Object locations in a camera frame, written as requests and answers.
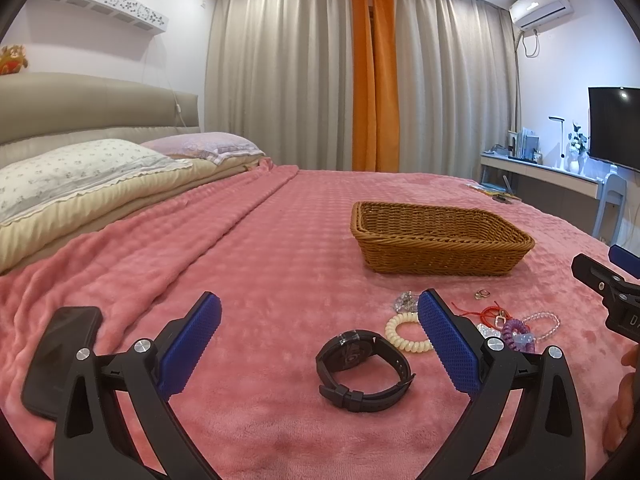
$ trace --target floral pillow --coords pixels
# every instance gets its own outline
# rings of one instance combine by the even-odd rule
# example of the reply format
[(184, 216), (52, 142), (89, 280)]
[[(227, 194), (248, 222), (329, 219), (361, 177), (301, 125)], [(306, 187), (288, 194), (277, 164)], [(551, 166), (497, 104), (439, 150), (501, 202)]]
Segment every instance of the floral pillow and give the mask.
[(233, 156), (264, 155), (250, 140), (221, 132), (165, 137), (142, 146), (171, 158), (203, 158), (218, 165)]
[(128, 178), (191, 166), (127, 140), (63, 146), (0, 168), (0, 224)]

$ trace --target purple spiral hair tie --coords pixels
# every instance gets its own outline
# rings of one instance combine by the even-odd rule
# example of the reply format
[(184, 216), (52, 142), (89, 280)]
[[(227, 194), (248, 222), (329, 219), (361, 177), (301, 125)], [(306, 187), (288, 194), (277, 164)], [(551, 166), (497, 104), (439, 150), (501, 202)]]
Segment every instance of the purple spiral hair tie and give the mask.
[[(504, 343), (511, 348), (511, 350), (517, 351), (516, 342), (513, 340), (513, 333), (518, 332), (520, 334), (529, 334), (531, 330), (528, 329), (527, 325), (521, 322), (519, 319), (510, 319), (502, 328), (502, 340)], [(534, 342), (526, 343), (525, 350), (528, 354), (533, 354), (536, 352), (536, 344)]]

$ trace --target watch face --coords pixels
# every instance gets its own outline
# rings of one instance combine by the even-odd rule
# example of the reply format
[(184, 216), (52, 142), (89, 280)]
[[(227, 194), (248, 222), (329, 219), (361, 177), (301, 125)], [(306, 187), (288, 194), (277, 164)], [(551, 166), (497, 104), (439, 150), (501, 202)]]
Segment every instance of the watch face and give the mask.
[(348, 342), (329, 355), (326, 368), (330, 372), (348, 370), (365, 361), (372, 352), (373, 346), (368, 341)]

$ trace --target red cord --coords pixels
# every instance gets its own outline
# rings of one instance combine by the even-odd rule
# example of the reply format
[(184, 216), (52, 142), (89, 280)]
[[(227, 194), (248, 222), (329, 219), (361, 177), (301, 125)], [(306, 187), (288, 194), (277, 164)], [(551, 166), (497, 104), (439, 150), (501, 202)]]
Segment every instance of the red cord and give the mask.
[(492, 313), (492, 312), (494, 312), (494, 314), (492, 314), (492, 317), (493, 317), (493, 319), (494, 319), (494, 320), (495, 320), (495, 318), (496, 318), (496, 317), (500, 316), (500, 313), (501, 313), (501, 312), (503, 312), (503, 313), (504, 313), (504, 317), (505, 317), (506, 319), (511, 319), (511, 316), (510, 316), (510, 314), (509, 314), (506, 310), (504, 310), (504, 309), (503, 309), (503, 308), (498, 304), (498, 302), (497, 302), (497, 301), (494, 301), (494, 303), (495, 303), (495, 306), (493, 306), (493, 305), (492, 305), (492, 306), (488, 306), (488, 307), (487, 307), (486, 309), (484, 309), (482, 312), (468, 312), (468, 311), (466, 311), (466, 310), (462, 310), (462, 309), (461, 309), (460, 307), (458, 307), (455, 303), (451, 302), (451, 304), (453, 305), (453, 307), (454, 307), (456, 310), (459, 310), (459, 311), (463, 314), (463, 316), (479, 316), (479, 317), (480, 317), (480, 321), (481, 321), (483, 324), (485, 324), (485, 325), (487, 325), (487, 326), (489, 326), (489, 327), (493, 328), (494, 330), (500, 330), (500, 329), (498, 329), (498, 327), (496, 327), (496, 326), (494, 325), (494, 323), (493, 323), (493, 322), (491, 322), (491, 321), (489, 321), (489, 320), (487, 319), (487, 316), (489, 316), (489, 314), (490, 314), (490, 313)]

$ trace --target silver screw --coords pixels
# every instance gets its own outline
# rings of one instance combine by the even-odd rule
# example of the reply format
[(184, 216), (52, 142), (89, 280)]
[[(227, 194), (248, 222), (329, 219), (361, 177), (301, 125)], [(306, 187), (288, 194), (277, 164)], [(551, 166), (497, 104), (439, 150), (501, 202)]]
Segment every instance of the silver screw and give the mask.
[(81, 348), (76, 354), (76, 359), (78, 359), (78, 361), (84, 361), (89, 355), (91, 355), (91, 351), (88, 348)]
[(494, 350), (496, 352), (504, 350), (504, 342), (502, 341), (502, 339), (498, 339), (497, 337), (492, 337), (491, 339), (489, 339), (489, 341), (486, 342), (486, 345), (491, 350)]
[(133, 349), (139, 354), (143, 354), (150, 348), (151, 348), (151, 341), (149, 341), (149, 339), (141, 339), (140, 341), (136, 341), (136, 344), (133, 345)]
[(549, 355), (553, 359), (559, 359), (559, 358), (562, 357), (562, 350), (559, 349), (557, 346), (550, 346), (549, 347)]

